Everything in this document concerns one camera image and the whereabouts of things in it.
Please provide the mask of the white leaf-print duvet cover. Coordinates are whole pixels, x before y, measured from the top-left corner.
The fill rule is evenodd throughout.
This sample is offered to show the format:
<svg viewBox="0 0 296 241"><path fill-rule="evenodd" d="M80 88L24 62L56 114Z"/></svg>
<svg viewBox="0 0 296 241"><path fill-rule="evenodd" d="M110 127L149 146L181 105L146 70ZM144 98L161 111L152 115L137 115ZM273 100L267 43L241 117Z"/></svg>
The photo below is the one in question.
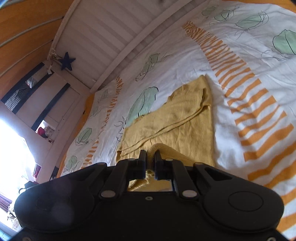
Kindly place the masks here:
<svg viewBox="0 0 296 241"><path fill-rule="evenodd" d="M62 175L116 165L125 129L205 76L215 168L275 191L278 231L295 239L295 13L275 4L207 1L96 92Z"/></svg>

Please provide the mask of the white wooden bed frame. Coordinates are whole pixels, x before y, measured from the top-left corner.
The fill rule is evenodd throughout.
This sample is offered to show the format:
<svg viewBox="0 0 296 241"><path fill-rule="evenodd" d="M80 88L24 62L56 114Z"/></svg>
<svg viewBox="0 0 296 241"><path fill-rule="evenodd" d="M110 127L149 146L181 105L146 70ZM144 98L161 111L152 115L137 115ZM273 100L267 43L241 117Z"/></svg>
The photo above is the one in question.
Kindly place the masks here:
<svg viewBox="0 0 296 241"><path fill-rule="evenodd" d="M50 180L58 158L83 113L84 101L104 87L145 47L200 1L74 1L55 35L45 65L80 94L38 174ZM59 59L76 58L72 71Z"/></svg>

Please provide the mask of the white shelf unit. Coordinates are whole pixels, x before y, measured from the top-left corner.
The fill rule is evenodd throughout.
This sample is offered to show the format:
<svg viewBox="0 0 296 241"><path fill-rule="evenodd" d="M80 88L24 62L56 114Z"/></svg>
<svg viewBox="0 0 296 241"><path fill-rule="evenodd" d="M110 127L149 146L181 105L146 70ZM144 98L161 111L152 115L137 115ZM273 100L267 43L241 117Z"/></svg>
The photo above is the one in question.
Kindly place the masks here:
<svg viewBox="0 0 296 241"><path fill-rule="evenodd" d="M22 77L1 102L29 128L53 143L80 94L44 63Z"/></svg>

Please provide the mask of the orange bed sheet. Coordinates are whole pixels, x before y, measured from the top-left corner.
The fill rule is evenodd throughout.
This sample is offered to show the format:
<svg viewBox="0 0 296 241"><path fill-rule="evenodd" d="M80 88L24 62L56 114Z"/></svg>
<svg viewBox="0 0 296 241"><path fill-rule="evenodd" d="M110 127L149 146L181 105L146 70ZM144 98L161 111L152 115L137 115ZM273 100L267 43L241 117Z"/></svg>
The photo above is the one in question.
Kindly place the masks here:
<svg viewBox="0 0 296 241"><path fill-rule="evenodd" d="M67 151L70 147L70 145L72 144L72 142L74 141L74 139L76 138L76 136L79 134L79 132L81 131L81 129L83 128L83 126L85 125L88 116L90 114L92 105L93 105L93 101L94 101L94 93L90 94L86 100L84 101L84 108L83 108L83 113L80 116L79 121L77 122L77 124L75 125L73 131L71 132L71 135L69 137L69 139L67 140L64 148L62 149L62 152L58 158L58 162L56 164L56 167L59 168L58 173L57 173L57 178L59 178L61 176L63 167L64 167L64 162L66 160L66 155L67 155Z"/></svg>

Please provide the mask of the mustard yellow knit sweater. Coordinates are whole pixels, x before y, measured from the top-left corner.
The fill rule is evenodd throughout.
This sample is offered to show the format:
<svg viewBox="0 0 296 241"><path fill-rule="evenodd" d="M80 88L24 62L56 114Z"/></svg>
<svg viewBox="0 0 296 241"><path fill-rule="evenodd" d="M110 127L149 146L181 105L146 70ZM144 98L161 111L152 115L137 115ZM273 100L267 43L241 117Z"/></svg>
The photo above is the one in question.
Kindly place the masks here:
<svg viewBox="0 0 296 241"><path fill-rule="evenodd" d="M205 76L176 89L159 109L141 115L125 129L117 148L116 161L147 153L143 180L131 180L128 191L168 191L167 180L157 181L152 169L154 154L180 160L192 167L195 162L215 166L212 94Z"/></svg>

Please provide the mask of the dark blue star decoration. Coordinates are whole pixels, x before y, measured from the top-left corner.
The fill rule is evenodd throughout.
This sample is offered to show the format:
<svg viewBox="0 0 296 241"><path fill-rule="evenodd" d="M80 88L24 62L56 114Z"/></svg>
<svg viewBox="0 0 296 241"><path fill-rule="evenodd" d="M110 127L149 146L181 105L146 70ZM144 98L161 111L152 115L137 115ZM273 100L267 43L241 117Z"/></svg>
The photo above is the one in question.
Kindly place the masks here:
<svg viewBox="0 0 296 241"><path fill-rule="evenodd" d="M68 69L69 71L72 71L72 63L76 60L76 58L70 58L69 53L66 52L64 57L59 59L59 62L61 63L61 70Z"/></svg>

